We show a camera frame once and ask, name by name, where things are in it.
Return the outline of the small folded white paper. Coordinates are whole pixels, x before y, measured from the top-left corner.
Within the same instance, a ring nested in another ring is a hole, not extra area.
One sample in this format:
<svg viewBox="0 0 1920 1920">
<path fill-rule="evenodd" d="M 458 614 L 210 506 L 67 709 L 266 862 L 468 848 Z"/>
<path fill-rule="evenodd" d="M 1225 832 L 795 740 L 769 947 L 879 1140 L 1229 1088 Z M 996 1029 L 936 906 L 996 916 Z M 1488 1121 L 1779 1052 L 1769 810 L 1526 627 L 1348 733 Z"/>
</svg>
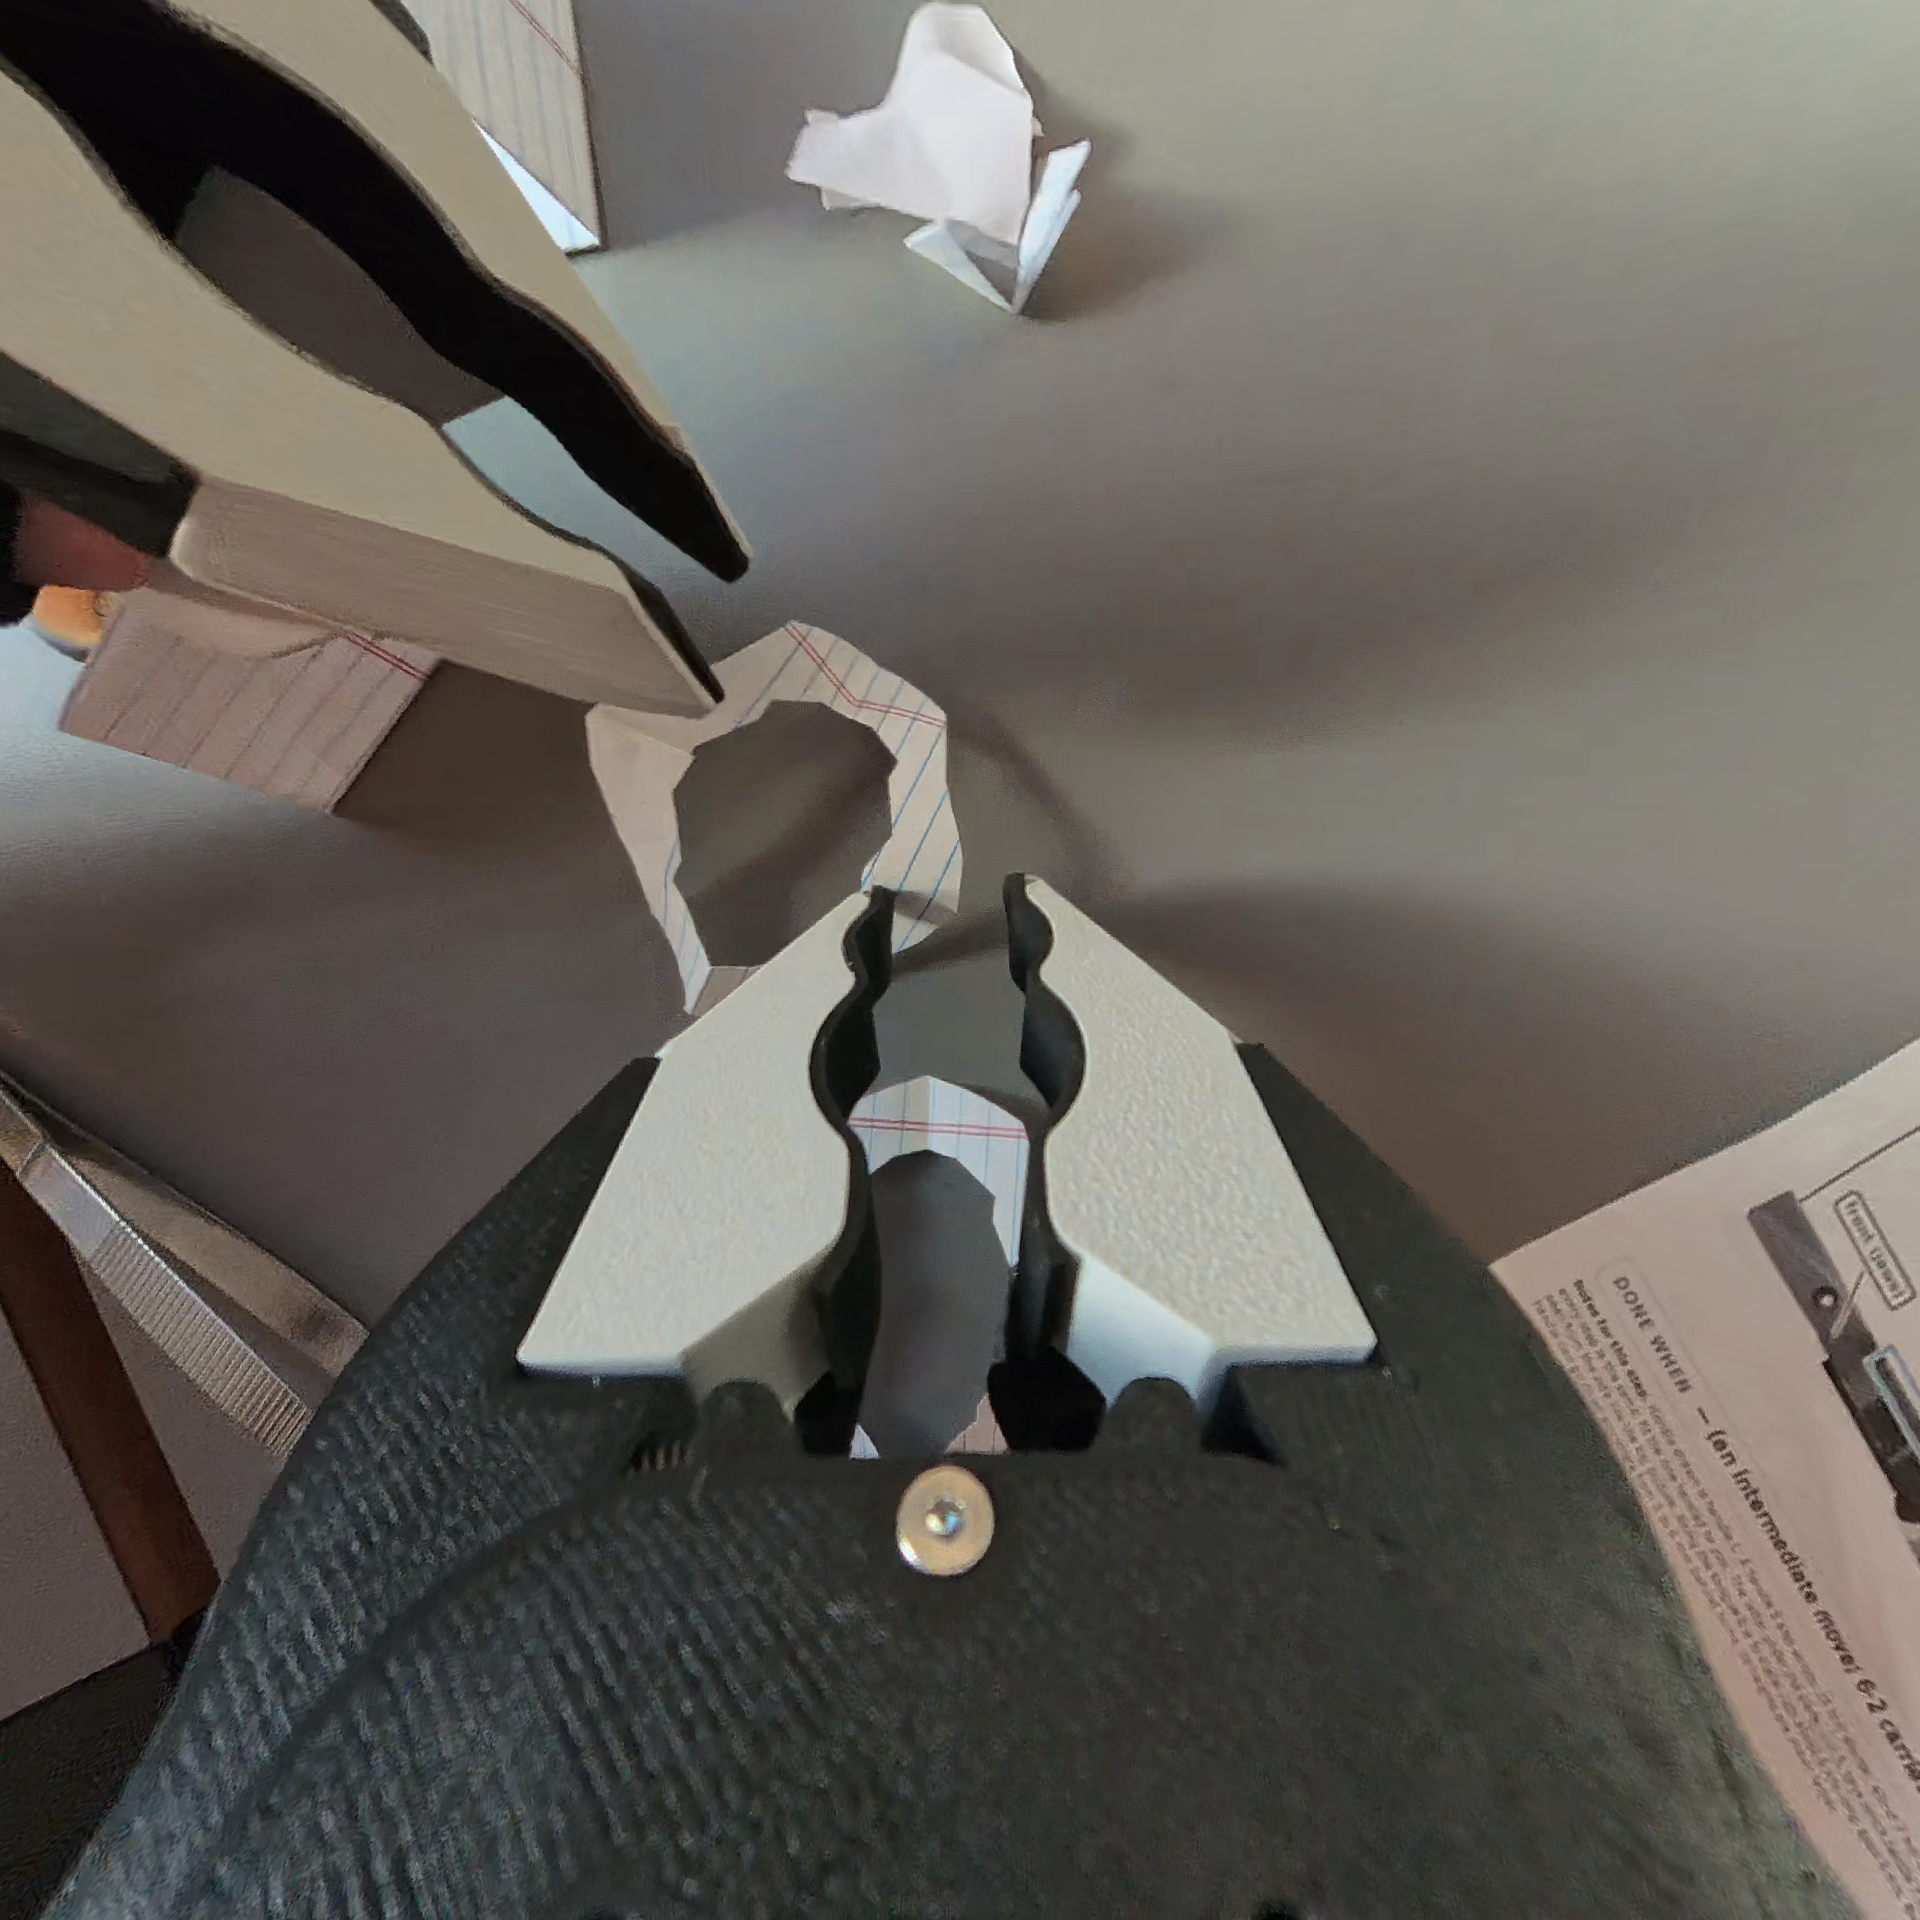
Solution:
<svg viewBox="0 0 1920 1920">
<path fill-rule="evenodd" d="M 1040 277 L 1082 203 L 1082 172 L 1094 138 L 1069 142 L 1044 156 L 1033 199 L 1012 244 L 993 239 L 965 223 L 927 223 L 904 244 L 909 253 L 954 277 L 975 297 L 1007 314 L 1026 314 Z"/>
</svg>

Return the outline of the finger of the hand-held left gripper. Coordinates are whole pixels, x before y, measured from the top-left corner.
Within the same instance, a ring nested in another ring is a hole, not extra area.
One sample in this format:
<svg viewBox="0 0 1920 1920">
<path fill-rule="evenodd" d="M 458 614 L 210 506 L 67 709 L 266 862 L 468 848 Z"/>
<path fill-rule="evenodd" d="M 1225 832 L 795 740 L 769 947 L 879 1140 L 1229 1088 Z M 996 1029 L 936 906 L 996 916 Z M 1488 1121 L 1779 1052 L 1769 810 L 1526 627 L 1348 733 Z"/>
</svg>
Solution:
<svg viewBox="0 0 1920 1920">
<path fill-rule="evenodd" d="M 703 718 L 669 601 L 500 495 L 435 423 L 201 277 L 2 70 L 2 364 L 161 449 L 195 503 L 161 579 L 253 618 L 398 639 L 579 701 Z"/>
<path fill-rule="evenodd" d="M 333 244 L 721 579 L 753 554 L 618 325 L 497 166 L 405 5 L 2 5 L 2 69 L 177 244 L 223 172 Z"/>
</svg>

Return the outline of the printed paper sheet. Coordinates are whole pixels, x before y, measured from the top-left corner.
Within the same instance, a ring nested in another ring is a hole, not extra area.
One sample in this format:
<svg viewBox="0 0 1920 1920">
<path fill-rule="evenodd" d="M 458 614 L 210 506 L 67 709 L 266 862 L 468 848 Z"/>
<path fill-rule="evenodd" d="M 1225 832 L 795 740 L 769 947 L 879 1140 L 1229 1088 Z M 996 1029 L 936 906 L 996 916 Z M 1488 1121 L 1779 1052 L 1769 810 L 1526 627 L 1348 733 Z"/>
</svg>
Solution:
<svg viewBox="0 0 1920 1920">
<path fill-rule="evenodd" d="M 1495 1266 L 1858 1915 L 1916 1915 L 1916 1042 Z"/>
</svg>

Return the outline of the person's left hand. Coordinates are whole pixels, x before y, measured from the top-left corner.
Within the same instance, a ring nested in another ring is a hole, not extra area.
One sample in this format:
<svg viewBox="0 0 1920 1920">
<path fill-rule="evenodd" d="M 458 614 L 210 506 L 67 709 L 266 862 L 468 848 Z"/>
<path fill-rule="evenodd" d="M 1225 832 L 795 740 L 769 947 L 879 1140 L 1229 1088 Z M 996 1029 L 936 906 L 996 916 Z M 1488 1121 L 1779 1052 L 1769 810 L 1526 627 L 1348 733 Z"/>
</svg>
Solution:
<svg viewBox="0 0 1920 1920">
<path fill-rule="evenodd" d="M 25 589 L 123 596 L 152 579 L 152 554 L 61 506 L 17 495 L 9 577 Z"/>
</svg>

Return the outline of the lined paper piece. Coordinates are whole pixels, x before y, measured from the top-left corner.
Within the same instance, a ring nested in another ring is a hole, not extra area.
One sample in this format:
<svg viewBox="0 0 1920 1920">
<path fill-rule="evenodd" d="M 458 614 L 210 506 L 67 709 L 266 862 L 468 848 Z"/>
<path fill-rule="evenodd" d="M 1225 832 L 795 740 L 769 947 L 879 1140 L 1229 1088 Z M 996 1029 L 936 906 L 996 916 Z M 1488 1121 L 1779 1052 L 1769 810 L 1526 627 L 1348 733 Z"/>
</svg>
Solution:
<svg viewBox="0 0 1920 1920">
<path fill-rule="evenodd" d="M 892 952 L 947 929 L 965 891 L 965 838 L 949 802 L 949 722 L 936 698 L 847 639 L 805 624 L 784 624 L 724 660 L 716 681 L 724 696 L 706 718 L 586 709 L 586 764 L 646 903 L 673 948 L 692 1022 L 744 985 L 756 964 L 716 964 L 679 895 L 677 788 L 700 744 L 756 722 L 774 706 L 820 706 L 847 718 L 872 730 L 892 758 L 889 836 L 858 874 L 863 887 L 879 886 L 895 895 Z M 965 1169 L 993 1196 L 1003 1256 L 1016 1255 L 1027 1132 L 1012 1113 L 981 1094 L 919 1076 L 868 1094 L 851 1110 L 851 1135 L 872 1170 L 909 1152 L 936 1152 Z"/>
</svg>

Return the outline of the brown tweezers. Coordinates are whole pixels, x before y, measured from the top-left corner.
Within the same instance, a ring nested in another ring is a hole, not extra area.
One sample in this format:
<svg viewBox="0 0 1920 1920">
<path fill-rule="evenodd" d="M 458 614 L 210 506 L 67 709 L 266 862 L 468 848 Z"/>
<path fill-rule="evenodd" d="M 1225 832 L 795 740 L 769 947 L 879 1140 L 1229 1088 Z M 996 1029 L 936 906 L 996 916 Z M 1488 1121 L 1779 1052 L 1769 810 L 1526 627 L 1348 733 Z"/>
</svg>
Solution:
<svg viewBox="0 0 1920 1920">
<path fill-rule="evenodd" d="M 287 1463 L 367 1327 L 14 1077 L 2 1077 L 2 1165 L 161 1359 Z"/>
</svg>

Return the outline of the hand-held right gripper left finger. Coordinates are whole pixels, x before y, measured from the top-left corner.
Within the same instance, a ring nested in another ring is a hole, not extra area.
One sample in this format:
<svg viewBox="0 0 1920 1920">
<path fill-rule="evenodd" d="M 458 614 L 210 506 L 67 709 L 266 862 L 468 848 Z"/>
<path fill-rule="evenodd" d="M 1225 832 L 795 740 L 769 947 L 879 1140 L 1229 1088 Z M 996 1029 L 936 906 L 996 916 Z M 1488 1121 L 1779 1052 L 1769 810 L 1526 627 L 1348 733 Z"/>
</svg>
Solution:
<svg viewBox="0 0 1920 1920">
<path fill-rule="evenodd" d="M 663 1046 L 524 1334 L 528 1371 L 759 1381 L 811 1452 L 851 1446 L 882 1256 L 848 1121 L 879 1077 L 892 929 L 892 887 L 841 898 Z"/>
</svg>

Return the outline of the large folded lined paper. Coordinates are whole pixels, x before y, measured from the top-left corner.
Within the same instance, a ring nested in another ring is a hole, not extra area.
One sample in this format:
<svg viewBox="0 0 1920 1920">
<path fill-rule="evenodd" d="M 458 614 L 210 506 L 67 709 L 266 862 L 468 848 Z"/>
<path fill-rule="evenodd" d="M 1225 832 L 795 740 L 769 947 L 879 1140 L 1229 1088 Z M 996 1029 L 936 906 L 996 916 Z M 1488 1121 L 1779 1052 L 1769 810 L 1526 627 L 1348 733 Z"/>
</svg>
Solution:
<svg viewBox="0 0 1920 1920">
<path fill-rule="evenodd" d="M 405 5 L 429 56 L 565 253 L 604 244 L 577 5 Z"/>
</svg>

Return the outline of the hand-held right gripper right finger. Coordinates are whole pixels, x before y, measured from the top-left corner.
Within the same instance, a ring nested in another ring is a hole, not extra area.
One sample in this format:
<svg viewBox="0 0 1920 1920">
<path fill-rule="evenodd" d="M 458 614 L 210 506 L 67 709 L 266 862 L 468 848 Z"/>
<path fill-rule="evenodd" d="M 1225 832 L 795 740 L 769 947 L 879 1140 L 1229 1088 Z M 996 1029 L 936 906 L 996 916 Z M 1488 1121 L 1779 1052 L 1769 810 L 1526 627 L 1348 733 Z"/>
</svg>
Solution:
<svg viewBox="0 0 1920 1920">
<path fill-rule="evenodd" d="M 1085 1452 L 1141 1378 L 1232 1427 L 1242 1368 L 1379 1352 L 1232 1029 L 1051 882 L 1003 886 L 1027 1146 L 993 1418 Z"/>
</svg>

